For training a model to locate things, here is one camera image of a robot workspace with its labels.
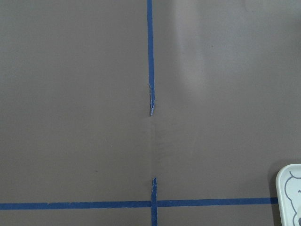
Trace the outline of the pale green bear tray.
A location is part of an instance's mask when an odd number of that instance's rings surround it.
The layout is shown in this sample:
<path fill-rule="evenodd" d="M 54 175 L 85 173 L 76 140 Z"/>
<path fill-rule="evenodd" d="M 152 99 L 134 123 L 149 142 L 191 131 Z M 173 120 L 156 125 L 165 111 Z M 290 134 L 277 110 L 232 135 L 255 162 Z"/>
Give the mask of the pale green bear tray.
<path fill-rule="evenodd" d="M 301 165 L 283 167 L 276 176 L 276 189 L 283 226 L 301 224 Z"/>

